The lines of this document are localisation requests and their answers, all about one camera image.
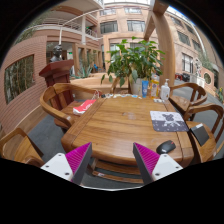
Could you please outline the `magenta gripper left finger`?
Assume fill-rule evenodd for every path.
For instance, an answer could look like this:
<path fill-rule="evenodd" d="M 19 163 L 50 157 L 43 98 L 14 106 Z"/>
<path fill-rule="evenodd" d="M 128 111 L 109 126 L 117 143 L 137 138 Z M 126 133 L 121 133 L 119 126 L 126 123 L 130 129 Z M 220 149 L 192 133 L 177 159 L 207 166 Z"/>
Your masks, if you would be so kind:
<path fill-rule="evenodd" d="M 92 155 L 92 143 L 84 144 L 67 154 L 58 153 L 42 169 L 80 185 Z"/>

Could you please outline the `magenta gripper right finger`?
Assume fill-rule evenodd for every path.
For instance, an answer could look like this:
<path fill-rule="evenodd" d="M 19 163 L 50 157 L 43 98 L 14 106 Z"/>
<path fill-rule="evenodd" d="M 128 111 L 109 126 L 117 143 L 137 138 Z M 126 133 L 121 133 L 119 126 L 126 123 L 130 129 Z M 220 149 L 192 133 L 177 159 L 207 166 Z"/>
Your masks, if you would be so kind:
<path fill-rule="evenodd" d="M 159 155 L 136 142 L 133 143 L 133 154 L 145 185 L 182 169 L 168 154 Z"/>

